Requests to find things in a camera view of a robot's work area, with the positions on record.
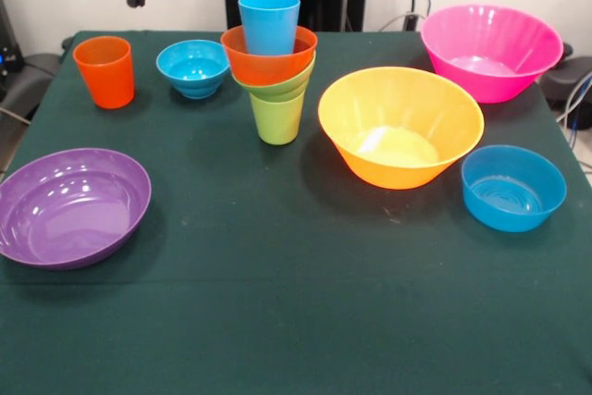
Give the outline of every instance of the cup rim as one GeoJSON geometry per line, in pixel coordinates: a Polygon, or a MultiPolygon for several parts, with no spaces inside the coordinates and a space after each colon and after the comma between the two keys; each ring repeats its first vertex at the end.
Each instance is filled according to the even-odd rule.
{"type": "Polygon", "coordinates": [[[302,27],[302,26],[299,25],[298,27],[296,27],[296,37],[298,37],[298,31],[299,30],[302,30],[302,32],[305,32],[308,36],[312,36],[313,43],[311,43],[311,45],[308,46],[307,48],[305,48],[305,49],[303,49],[301,51],[298,51],[296,53],[289,53],[287,55],[274,55],[274,56],[252,55],[251,53],[248,53],[248,52],[245,52],[245,51],[241,51],[241,50],[237,50],[236,48],[234,48],[234,47],[232,47],[232,46],[230,46],[230,45],[228,45],[227,43],[224,42],[226,36],[228,36],[228,34],[230,32],[238,32],[239,30],[241,30],[242,33],[243,33],[243,35],[244,35],[244,26],[243,25],[238,25],[236,27],[232,27],[232,28],[224,31],[222,33],[222,35],[220,36],[220,42],[221,42],[221,44],[224,46],[224,48],[227,51],[230,51],[232,53],[235,53],[235,54],[241,55],[241,56],[248,56],[249,58],[252,58],[253,60],[257,60],[257,59],[259,59],[259,60],[261,60],[261,59],[271,59],[271,60],[277,60],[278,61],[278,60],[281,60],[281,57],[291,58],[291,57],[294,57],[295,55],[300,55],[300,54],[302,54],[304,52],[307,52],[307,51],[311,51],[311,50],[312,51],[315,51],[316,50],[316,46],[318,45],[318,36],[316,35],[316,33],[314,31],[312,31],[312,30],[309,30],[306,27],[302,27]]]}
{"type": "Polygon", "coordinates": [[[252,9],[254,11],[286,11],[289,9],[293,9],[296,6],[300,6],[301,1],[300,0],[292,0],[294,3],[293,5],[290,6],[283,6],[283,7],[279,7],[279,8],[262,8],[260,6],[249,6],[249,5],[245,5],[244,4],[244,0],[239,0],[239,6],[243,7],[243,8],[247,8],[247,9],[252,9]]]}
{"type": "Polygon", "coordinates": [[[74,60],[76,61],[77,64],[82,65],[84,67],[108,67],[109,65],[114,65],[117,62],[125,59],[126,57],[128,57],[131,53],[131,44],[127,39],[124,39],[123,37],[119,37],[119,36],[95,36],[95,37],[91,37],[89,39],[86,39],[82,42],[80,42],[78,45],[76,45],[76,47],[74,48],[74,51],[72,51],[72,57],[74,58],[74,60]],[[78,52],[80,50],[80,48],[87,44],[87,43],[91,43],[91,42],[96,42],[96,41],[103,41],[103,40],[108,40],[108,41],[118,41],[121,43],[124,43],[124,45],[126,46],[126,52],[125,54],[115,60],[109,61],[109,62],[104,62],[103,64],[90,64],[88,62],[84,62],[82,60],[80,60],[78,52]]]}

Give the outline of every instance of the purple bowl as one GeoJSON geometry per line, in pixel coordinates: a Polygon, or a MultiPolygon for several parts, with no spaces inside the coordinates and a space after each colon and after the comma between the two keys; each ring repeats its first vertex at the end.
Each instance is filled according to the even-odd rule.
{"type": "Polygon", "coordinates": [[[0,254],[67,270],[115,252],[138,227],[152,187],[129,156],[100,148],[49,154],[0,184],[0,254]]]}

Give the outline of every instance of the orange bowl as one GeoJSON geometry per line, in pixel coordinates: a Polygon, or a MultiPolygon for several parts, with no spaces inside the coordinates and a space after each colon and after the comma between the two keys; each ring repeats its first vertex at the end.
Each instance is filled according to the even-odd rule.
{"type": "Polygon", "coordinates": [[[220,42],[226,49],[232,75],[242,83],[261,87],[281,83],[303,71],[313,60],[317,38],[312,31],[298,27],[294,53],[283,56],[258,56],[247,53],[242,26],[224,32],[220,42]]]}
{"type": "Polygon", "coordinates": [[[415,68],[355,71],[321,97],[321,127],[351,171],[385,189],[428,183],[469,153],[485,127],[473,97],[415,68]]]}

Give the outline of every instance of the blue bowl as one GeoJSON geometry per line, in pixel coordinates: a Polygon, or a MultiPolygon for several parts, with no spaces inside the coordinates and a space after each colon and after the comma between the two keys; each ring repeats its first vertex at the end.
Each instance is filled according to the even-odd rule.
{"type": "Polygon", "coordinates": [[[489,145],[462,162],[464,203],[475,218],[501,231],[540,226],[565,200],[563,175],[549,160],[511,145],[489,145]]]}
{"type": "Polygon", "coordinates": [[[214,94],[229,70],[224,47],[199,40],[168,46],[156,58],[156,67],[175,90],[189,99],[214,94]]]}

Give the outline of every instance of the yellow bowl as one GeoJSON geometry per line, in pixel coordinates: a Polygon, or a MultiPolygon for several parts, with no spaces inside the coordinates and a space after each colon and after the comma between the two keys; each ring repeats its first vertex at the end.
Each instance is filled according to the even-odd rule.
{"type": "Polygon", "coordinates": [[[321,127],[358,177],[385,189],[428,183],[469,153],[483,135],[473,97],[415,68],[369,68],[330,85],[321,127]]]}

